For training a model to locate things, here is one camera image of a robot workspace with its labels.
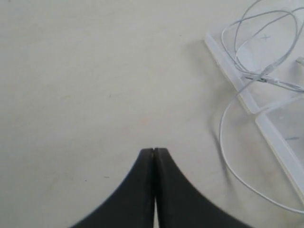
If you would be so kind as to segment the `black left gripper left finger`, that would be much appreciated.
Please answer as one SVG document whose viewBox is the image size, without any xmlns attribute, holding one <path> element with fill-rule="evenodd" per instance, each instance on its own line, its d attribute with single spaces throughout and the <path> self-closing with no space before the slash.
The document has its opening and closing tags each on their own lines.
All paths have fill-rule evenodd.
<svg viewBox="0 0 304 228">
<path fill-rule="evenodd" d="M 152 228 L 154 149 L 142 149 L 119 187 L 74 228 Z"/>
</svg>

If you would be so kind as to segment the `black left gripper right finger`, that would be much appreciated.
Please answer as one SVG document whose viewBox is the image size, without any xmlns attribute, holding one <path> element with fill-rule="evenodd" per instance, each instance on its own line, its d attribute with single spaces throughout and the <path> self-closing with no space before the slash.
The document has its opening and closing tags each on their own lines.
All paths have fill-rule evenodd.
<svg viewBox="0 0 304 228">
<path fill-rule="evenodd" d="M 203 196 L 166 148 L 154 149 L 154 193 L 161 228 L 247 228 Z"/>
</svg>

